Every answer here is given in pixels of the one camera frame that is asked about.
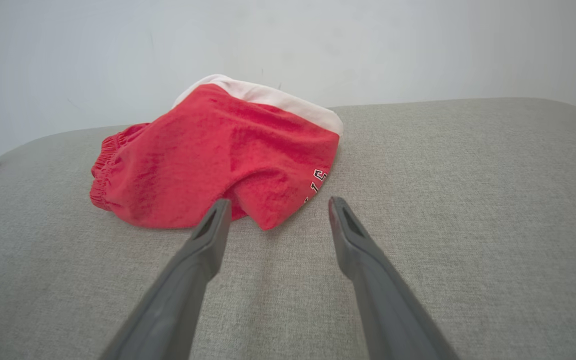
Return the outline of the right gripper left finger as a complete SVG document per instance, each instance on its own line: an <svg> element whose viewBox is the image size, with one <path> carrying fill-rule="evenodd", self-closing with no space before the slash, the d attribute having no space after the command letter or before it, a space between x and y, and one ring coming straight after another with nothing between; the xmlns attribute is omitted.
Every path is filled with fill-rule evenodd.
<svg viewBox="0 0 576 360"><path fill-rule="evenodd" d="M187 360L208 283L221 269L231 201L217 200L135 306L102 360Z"/></svg>

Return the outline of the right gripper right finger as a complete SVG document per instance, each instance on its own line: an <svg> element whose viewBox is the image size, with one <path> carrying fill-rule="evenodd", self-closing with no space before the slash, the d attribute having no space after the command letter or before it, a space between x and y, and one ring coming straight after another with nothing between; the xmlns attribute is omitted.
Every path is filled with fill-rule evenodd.
<svg viewBox="0 0 576 360"><path fill-rule="evenodd" d="M456 360L428 312L350 205L328 202L336 259L353 285L371 360Z"/></svg>

